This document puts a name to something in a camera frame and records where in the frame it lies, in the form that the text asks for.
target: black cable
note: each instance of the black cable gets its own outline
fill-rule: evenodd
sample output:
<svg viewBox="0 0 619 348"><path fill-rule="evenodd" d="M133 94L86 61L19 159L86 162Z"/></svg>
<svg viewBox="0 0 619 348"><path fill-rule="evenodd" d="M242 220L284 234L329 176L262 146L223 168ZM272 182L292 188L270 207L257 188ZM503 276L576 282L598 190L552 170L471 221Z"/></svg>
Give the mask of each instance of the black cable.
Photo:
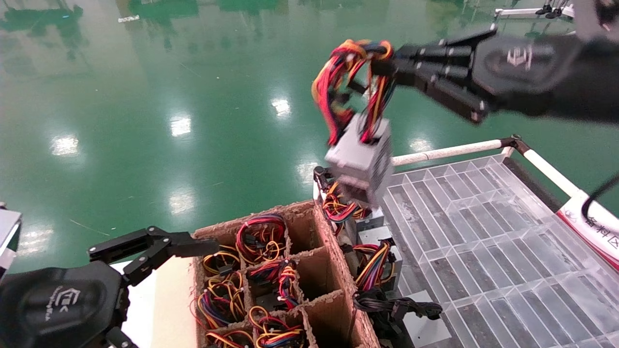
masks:
<svg viewBox="0 0 619 348"><path fill-rule="evenodd" d="M613 188L613 186L617 185L618 183L619 183L619 172L617 172L615 176L613 176L612 178L608 179L608 181L606 181L600 187L595 189L595 191L593 191L593 193L589 196L589 198L586 201L584 201L584 204L582 205L582 209L581 209L581 214L587 222L590 222L590 223L592 222L591 219L589 218L589 208L591 207L591 203L595 201L599 196L603 195L608 190Z"/></svg>
<svg viewBox="0 0 619 348"><path fill-rule="evenodd" d="M443 307L434 302L415 302L408 297L388 300L379 287L373 287L368 291L357 291L353 294L352 300L356 309L368 313L386 311L392 321L401 320L406 313L411 312L420 318L427 316L430 320L437 320L443 312Z"/></svg>

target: cardboard box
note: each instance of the cardboard box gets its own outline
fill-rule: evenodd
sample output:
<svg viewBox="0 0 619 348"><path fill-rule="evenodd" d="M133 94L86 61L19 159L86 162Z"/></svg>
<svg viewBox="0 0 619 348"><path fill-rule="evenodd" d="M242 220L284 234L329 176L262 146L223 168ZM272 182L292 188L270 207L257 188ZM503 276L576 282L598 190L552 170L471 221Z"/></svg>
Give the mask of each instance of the cardboard box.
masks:
<svg viewBox="0 0 619 348"><path fill-rule="evenodd" d="M300 304L290 311L273 311L290 325L303 324L310 348L380 348L366 313L354 309L352 294L355 283L348 269L331 227L322 211L313 201L277 206L251 216L222 222L196 230L194 238L216 238L220 243L234 245L239 228L252 216L280 214L286 220L286 248L284 256L297 262L298 280L294 290ZM196 292L203 291L208 277L201 266L201 258L194 260ZM244 277L245 309L257 304L264 289L247 281L247 274L260 265L247 265L241 260ZM247 315L245 320L227 328L214 330L225 333L234 329L252 331ZM197 346L205 347L206 331L198 326Z"/></svg>

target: clear plastic tray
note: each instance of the clear plastic tray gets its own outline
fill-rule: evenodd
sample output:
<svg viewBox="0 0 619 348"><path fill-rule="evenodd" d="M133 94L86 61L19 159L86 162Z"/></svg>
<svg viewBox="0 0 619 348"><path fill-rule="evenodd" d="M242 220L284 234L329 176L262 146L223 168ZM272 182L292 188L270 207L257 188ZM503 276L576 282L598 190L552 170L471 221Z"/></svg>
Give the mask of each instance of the clear plastic tray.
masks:
<svg viewBox="0 0 619 348"><path fill-rule="evenodd" d="M400 294L427 290L452 336L426 347L619 348L619 275L502 160L392 177Z"/></svg>

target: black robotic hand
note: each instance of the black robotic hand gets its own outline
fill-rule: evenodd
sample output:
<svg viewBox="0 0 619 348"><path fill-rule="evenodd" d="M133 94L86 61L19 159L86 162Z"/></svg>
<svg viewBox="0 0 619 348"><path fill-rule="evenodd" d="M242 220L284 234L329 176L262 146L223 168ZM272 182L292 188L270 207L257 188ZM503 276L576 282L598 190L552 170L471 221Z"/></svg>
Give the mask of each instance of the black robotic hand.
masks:
<svg viewBox="0 0 619 348"><path fill-rule="evenodd" d="M619 123L619 45L598 35L530 40L489 30L430 45L404 45L375 73L393 76L479 123L496 110Z"/></svg>
<svg viewBox="0 0 619 348"><path fill-rule="evenodd" d="M0 282L0 348L137 348L121 330L130 285L172 256L215 253L215 240L143 228L89 249L91 263L11 274ZM108 263L143 253L116 272Z"/></svg>

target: red and white sign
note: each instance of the red and white sign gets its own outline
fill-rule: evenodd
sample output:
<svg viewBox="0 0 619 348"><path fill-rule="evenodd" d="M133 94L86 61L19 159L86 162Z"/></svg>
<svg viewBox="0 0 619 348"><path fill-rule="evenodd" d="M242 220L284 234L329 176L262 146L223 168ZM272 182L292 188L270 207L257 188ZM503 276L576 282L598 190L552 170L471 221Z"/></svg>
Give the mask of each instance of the red and white sign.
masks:
<svg viewBox="0 0 619 348"><path fill-rule="evenodd" d="M556 214L595 252L619 271L619 219L597 202L589 208L589 220L581 208L589 196L579 191Z"/></svg>

